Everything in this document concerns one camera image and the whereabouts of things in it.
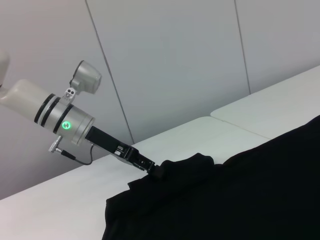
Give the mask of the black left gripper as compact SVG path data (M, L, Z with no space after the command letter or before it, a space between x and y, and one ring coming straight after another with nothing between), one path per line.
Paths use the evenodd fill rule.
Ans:
M135 147L121 142L95 126L92 126L86 134L86 140L113 154L122 162L146 171L153 179L161 179L164 175L162 166L156 165L152 160L140 154Z

